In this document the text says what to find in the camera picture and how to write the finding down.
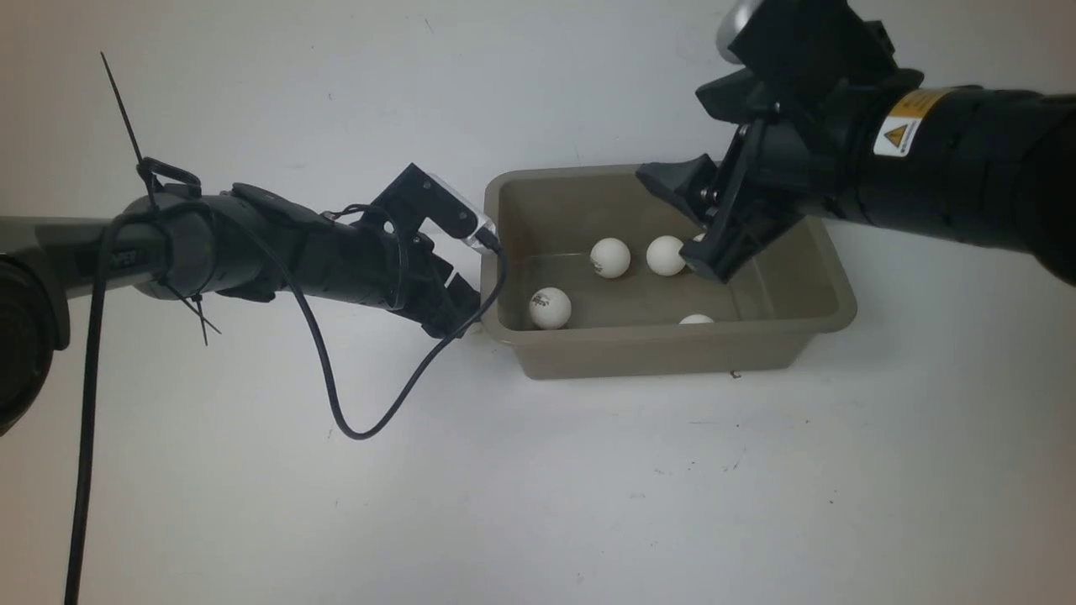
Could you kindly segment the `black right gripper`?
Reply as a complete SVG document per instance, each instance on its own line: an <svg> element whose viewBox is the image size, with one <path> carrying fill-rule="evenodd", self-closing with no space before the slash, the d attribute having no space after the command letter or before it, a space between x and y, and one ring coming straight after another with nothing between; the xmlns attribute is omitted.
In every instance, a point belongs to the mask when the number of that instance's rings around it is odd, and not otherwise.
<svg viewBox="0 0 1076 605"><path fill-rule="evenodd" d="M721 160L645 161L636 179L706 234L703 278L726 282L804 217L846 219L863 128L878 86L841 86L818 111L783 105L748 69L696 89L737 127Z"/></svg>

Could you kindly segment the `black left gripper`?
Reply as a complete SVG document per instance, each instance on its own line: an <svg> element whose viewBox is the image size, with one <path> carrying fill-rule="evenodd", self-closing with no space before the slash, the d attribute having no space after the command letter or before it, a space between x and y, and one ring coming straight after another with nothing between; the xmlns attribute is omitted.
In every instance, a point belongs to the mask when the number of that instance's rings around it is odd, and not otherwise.
<svg viewBox="0 0 1076 605"><path fill-rule="evenodd" d="M335 227L342 237L335 269L338 302L388 311L437 339L479 310L479 292L435 253L427 236L400 239L362 223Z"/></svg>

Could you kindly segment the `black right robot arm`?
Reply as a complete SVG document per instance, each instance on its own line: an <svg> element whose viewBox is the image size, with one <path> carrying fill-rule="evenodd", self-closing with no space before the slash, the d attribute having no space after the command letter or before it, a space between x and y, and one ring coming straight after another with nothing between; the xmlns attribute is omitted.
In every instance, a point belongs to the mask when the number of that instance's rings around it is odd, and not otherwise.
<svg viewBox="0 0 1076 605"><path fill-rule="evenodd" d="M922 87L902 69L838 84L812 150L748 70L703 85L737 123L722 160L646 161L635 175L702 230L688 268L721 283L803 219L833 219L1033 256L1073 284L1073 96Z"/></svg>

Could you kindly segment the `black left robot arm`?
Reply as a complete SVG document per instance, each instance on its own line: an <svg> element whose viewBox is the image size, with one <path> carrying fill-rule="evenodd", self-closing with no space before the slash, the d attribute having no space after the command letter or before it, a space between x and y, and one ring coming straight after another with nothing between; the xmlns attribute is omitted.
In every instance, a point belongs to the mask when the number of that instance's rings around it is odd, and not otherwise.
<svg viewBox="0 0 1076 605"><path fill-rule="evenodd" d="M373 205L315 212L272 192L237 183L194 197L169 184L134 200L110 251L108 290L133 287L158 300L197 295L271 302L295 280L308 297L380 308L416 322L435 339L458 329L479 292L434 252L426 221L472 234L477 219L441 187L415 202L380 196ZM27 413L68 348L68 302L87 297L107 219L3 219L3 430Z"/></svg>

